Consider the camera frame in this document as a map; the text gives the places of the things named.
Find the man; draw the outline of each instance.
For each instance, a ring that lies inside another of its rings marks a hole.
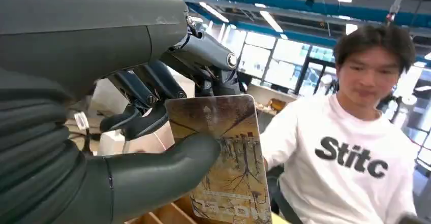
[[[414,62],[395,26],[360,27],[334,49],[337,94],[290,103],[261,135],[267,170],[303,223],[396,223],[415,214],[415,152],[376,105]]]

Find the robotic arm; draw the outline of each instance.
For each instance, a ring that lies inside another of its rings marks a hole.
[[[182,0],[0,0],[0,13],[1,223],[121,223],[198,185],[220,153],[207,135],[162,154],[86,157],[64,126],[67,106],[117,71],[143,83],[116,77],[136,89],[125,92],[138,114],[155,106],[154,62],[187,35]],[[171,88],[157,92],[181,94]]]

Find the black hair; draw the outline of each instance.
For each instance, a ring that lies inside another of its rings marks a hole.
[[[343,36],[334,48],[335,64],[342,67],[348,56],[380,46],[398,58],[399,74],[408,71],[415,62],[415,48],[409,33],[396,26],[359,27]]]

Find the robotic hand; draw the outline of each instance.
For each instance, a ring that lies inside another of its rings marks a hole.
[[[128,88],[129,120],[181,95],[157,69],[187,36],[182,0],[0,0],[0,13],[1,223],[121,223],[198,185],[220,154],[207,135],[162,154],[85,157],[64,126],[99,78]]]
[[[126,141],[152,133],[168,120],[163,102],[184,98],[186,93],[176,83],[166,65],[195,81],[196,96],[239,94],[237,60],[234,54],[213,37],[198,31],[187,18],[187,35],[170,47],[159,60],[120,71],[109,79],[131,103],[123,114],[105,119],[101,131],[122,129]],[[136,107],[141,113],[136,114]],[[154,107],[146,117],[142,115]]]

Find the ceiling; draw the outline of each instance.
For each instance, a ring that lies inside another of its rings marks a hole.
[[[199,5],[205,2],[238,28],[278,36],[260,14],[267,11],[290,40],[333,47],[346,31],[346,23],[357,25],[384,23],[395,0],[185,0],[191,11],[215,23],[223,23]],[[417,61],[429,62],[431,52],[431,0],[402,0],[394,23],[407,28],[412,35]]]

